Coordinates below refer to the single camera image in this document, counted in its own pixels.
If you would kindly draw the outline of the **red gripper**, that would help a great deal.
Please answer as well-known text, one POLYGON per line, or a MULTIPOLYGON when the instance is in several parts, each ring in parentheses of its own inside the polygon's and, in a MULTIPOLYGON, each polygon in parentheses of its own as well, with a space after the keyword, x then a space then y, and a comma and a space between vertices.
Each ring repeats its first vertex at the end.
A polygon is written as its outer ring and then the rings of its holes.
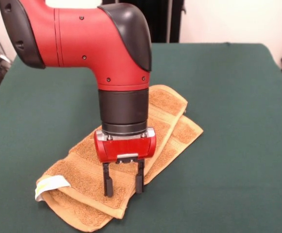
POLYGON ((136 193, 144 191, 145 158, 153 157, 156 150, 156 132, 145 131, 130 136, 107 135, 103 131, 94 132, 94 143, 98 159, 103 163, 104 195, 113 196, 113 182, 109 175, 109 163, 124 159, 138 160, 136 193))

